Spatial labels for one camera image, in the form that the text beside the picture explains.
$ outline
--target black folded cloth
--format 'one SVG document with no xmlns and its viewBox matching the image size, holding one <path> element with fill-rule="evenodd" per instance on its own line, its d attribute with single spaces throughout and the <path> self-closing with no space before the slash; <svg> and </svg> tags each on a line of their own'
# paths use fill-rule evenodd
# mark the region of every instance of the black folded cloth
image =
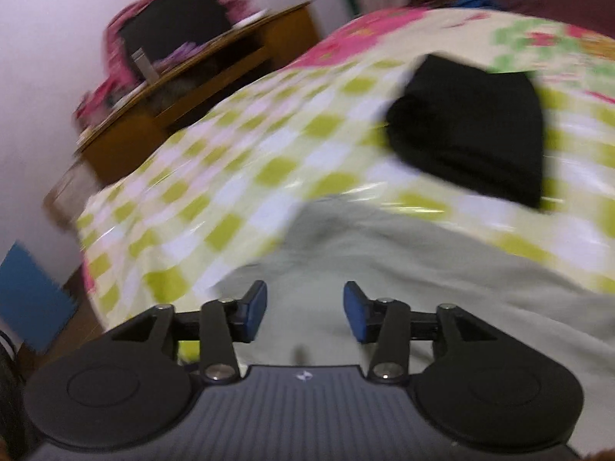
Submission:
<svg viewBox="0 0 615 461">
<path fill-rule="evenodd" d="M 386 113 L 407 164 L 480 194 L 538 208 L 544 120 L 523 72 L 490 74 L 428 55 Z"/>
</svg>

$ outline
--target gray ribbed panel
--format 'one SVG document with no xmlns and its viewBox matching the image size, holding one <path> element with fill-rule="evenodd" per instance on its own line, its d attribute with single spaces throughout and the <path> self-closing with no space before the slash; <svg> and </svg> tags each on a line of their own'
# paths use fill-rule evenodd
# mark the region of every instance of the gray ribbed panel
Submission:
<svg viewBox="0 0 615 461">
<path fill-rule="evenodd" d="M 298 378 L 303 371 L 312 379 Z M 110 453 L 43 446 L 32 461 L 567 461 L 559 447 L 498 456 L 447 440 L 406 393 L 359 368 L 255 367 L 236 385 L 208 388 L 186 419 L 149 444 Z"/>
</svg>

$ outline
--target wooden table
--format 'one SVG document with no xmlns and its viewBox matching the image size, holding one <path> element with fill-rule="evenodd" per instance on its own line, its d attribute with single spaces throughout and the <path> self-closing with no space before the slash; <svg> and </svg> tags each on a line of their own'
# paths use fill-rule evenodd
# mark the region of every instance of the wooden table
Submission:
<svg viewBox="0 0 615 461">
<path fill-rule="evenodd" d="M 116 109 L 79 143 L 76 156 L 91 166 L 104 186 L 132 173 L 177 129 L 191 124 L 182 124 L 182 118 L 189 113 L 203 106 L 213 107 L 205 104 L 217 103 L 220 95 L 228 96 L 239 89 L 242 78 L 251 74 L 249 80 L 254 81 L 286 66 L 318 43 L 308 5 L 306 2 L 266 16 L 216 38 L 203 52 L 165 73 Z M 207 64 L 215 69 L 212 76 L 170 106 L 153 106 L 156 95 L 172 85 L 172 80 L 186 78 Z"/>
</svg>

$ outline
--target metal screw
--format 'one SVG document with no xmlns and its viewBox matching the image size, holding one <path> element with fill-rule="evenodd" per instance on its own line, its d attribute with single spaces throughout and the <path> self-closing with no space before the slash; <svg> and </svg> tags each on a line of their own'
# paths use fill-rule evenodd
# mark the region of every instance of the metal screw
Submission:
<svg viewBox="0 0 615 461">
<path fill-rule="evenodd" d="M 235 369 L 228 364 L 212 364 L 205 369 L 205 376 L 214 381 L 225 380 L 235 376 Z"/>
<path fill-rule="evenodd" d="M 373 371 L 379 378 L 395 379 L 404 373 L 404 368 L 395 362 L 383 362 L 374 366 Z"/>
</svg>

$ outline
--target yellow and white checkered sheet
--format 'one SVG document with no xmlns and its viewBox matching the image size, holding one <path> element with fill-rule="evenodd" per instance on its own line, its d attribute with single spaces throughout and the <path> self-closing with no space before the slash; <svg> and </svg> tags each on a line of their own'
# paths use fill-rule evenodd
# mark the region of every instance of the yellow and white checkered sheet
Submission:
<svg viewBox="0 0 615 461">
<path fill-rule="evenodd" d="M 412 26 L 425 23 L 390 38 L 410 49 Z M 476 47 L 497 46 L 487 32 L 466 39 L 476 41 L 464 42 L 474 62 Z M 454 44 L 443 48 L 455 52 Z M 382 116 L 414 63 L 391 49 L 266 76 L 92 197 L 78 226 L 101 322 L 115 326 L 155 303 L 198 309 L 224 275 L 275 246 L 302 203 L 339 193 L 436 221 L 615 293 L 613 106 L 574 90 L 540 90 L 549 175 L 545 211 L 532 211 L 421 174 L 387 149 Z"/>
</svg>

